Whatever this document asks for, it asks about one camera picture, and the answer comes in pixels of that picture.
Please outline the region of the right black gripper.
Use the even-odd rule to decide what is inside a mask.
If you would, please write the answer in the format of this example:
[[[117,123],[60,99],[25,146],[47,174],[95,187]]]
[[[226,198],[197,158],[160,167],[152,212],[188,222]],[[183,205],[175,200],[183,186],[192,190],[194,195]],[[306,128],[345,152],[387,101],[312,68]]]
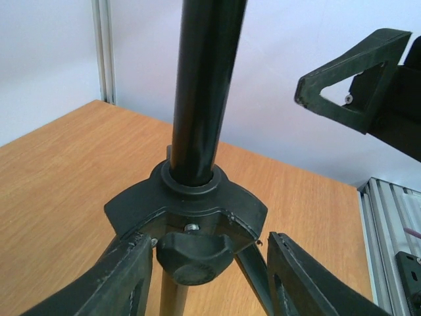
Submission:
[[[340,57],[302,76],[294,100],[317,115],[369,134],[420,160],[420,38],[398,65],[412,33],[381,28]],[[338,105],[321,91],[352,78]]]

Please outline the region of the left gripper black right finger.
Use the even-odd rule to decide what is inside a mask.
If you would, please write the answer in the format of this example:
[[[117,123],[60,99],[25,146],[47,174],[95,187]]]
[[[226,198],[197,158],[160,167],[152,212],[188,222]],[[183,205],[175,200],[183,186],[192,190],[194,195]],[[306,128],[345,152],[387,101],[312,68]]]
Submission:
[[[387,315],[341,282],[287,234],[268,238],[268,281],[275,315]]]

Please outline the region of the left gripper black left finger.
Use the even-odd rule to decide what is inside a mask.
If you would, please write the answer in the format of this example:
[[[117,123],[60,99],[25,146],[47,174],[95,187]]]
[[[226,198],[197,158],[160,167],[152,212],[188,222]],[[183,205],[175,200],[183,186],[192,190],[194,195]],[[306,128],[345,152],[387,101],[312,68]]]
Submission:
[[[144,315],[153,249],[148,234],[135,233],[75,281],[24,315]]]

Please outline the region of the black music stand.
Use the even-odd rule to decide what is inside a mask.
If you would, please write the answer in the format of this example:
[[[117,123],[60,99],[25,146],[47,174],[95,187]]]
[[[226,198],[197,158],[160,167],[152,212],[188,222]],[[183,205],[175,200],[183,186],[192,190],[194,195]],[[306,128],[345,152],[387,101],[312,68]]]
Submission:
[[[146,232],[157,240],[161,315],[181,315],[187,290],[233,262],[273,314],[257,247],[267,208],[214,163],[245,8],[245,1],[184,1],[167,157],[105,205],[119,238]]]

